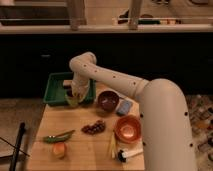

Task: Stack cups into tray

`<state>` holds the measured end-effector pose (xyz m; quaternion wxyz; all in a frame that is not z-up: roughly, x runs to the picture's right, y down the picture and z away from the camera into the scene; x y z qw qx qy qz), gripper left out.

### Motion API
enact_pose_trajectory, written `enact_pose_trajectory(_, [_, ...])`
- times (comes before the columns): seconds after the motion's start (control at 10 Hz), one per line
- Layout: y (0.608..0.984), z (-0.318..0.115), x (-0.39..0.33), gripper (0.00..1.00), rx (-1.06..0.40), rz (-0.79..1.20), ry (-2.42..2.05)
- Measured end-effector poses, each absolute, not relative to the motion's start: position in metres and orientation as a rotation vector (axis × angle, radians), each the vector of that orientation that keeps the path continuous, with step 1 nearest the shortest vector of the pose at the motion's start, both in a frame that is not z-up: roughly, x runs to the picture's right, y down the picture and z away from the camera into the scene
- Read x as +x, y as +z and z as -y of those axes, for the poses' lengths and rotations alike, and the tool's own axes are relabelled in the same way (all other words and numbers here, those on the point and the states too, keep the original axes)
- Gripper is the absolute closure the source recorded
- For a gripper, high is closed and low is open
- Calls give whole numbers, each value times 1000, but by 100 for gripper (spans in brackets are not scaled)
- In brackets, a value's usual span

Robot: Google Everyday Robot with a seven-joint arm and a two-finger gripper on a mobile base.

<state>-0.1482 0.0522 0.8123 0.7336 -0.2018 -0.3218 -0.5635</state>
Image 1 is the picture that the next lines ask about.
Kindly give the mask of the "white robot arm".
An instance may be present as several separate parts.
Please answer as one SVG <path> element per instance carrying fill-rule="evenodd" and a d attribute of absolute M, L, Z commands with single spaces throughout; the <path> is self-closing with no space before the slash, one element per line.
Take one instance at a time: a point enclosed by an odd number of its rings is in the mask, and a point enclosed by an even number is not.
<path fill-rule="evenodd" d="M 69 67 L 75 96 L 83 99 L 93 79 L 138 102 L 145 171 L 198 171 L 188 107 L 177 84 L 99 67 L 91 52 L 72 58 Z"/>

